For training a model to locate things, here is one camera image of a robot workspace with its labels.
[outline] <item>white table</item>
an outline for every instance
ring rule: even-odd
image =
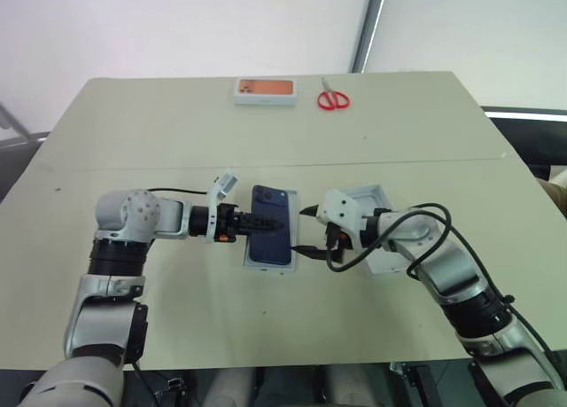
[[[332,187],[376,183],[396,207],[446,205],[501,290],[552,348],[567,348],[567,224],[466,90],[451,74],[329,80],[351,109],[318,110],[315,76],[299,78],[291,109],[233,106],[230,79],[89,82],[0,206],[0,368],[62,358],[99,195],[206,189],[225,166],[240,177],[229,201],[242,208],[254,184],[295,188],[300,207]],[[322,246],[323,231],[300,217],[301,244]],[[154,244],[144,368],[465,356],[439,307],[405,275],[334,274],[307,258],[291,275],[267,275],[243,270],[243,247]]]

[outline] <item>table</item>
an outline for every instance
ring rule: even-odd
[[[444,73],[328,76],[353,106],[325,113],[315,107],[319,77],[298,79],[292,109],[233,106],[231,79],[89,82],[0,206],[0,368],[45,369],[62,359],[98,196],[206,189],[225,166],[240,178],[228,201],[242,208],[254,184],[295,188],[300,207],[329,188],[376,183],[399,208],[446,205],[501,290],[517,297],[552,348],[567,348],[558,319],[567,224],[458,81]],[[323,230],[301,216],[299,242],[322,246]],[[465,356],[440,308],[402,274],[334,274],[300,258],[291,275],[268,275],[243,270],[243,249],[243,240],[154,244],[144,270],[144,368]]]

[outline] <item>robotic arm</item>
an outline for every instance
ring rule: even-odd
[[[366,216],[356,200],[331,190],[320,206],[308,207],[302,214],[314,215],[327,225],[325,259],[332,270],[350,268],[349,264],[337,268],[331,262],[342,258],[343,248],[365,255],[381,245],[420,262],[415,278],[443,309],[457,339],[473,356],[470,370],[488,405],[567,406],[561,377],[502,299],[482,262],[447,239],[434,214],[416,211],[421,209],[376,210]],[[450,229],[450,217],[446,222]],[[294,248],[322,259],[315,247]]]
[[[143,268],[153,240],[203,236],[234,242],[237,235],[281,227],[218,203],[235,183],[230,173],[217,180],[206,207],[156,198],[146,190],[109,192],[99,199],[89,269],[81,276],[65,332],[66,360],[40,378],[22,407],[120,405],[122,368],[144,352],[148,307],[136,298],[144,291]]]

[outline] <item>scissor handle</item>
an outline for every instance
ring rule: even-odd
[[[347,108],[351,104],[350,98],[342,92],[335,90],[324,90],[317,98],[317,104],[323,110],[335,110],[337,108]]]

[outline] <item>smartphone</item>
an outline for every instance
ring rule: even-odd
[[[250,259],[255,262],[287,265],[291,262],[290,205],[287,192],[255,185],[252,188],[252,213],[277,219],[283,228],[250,236]]]

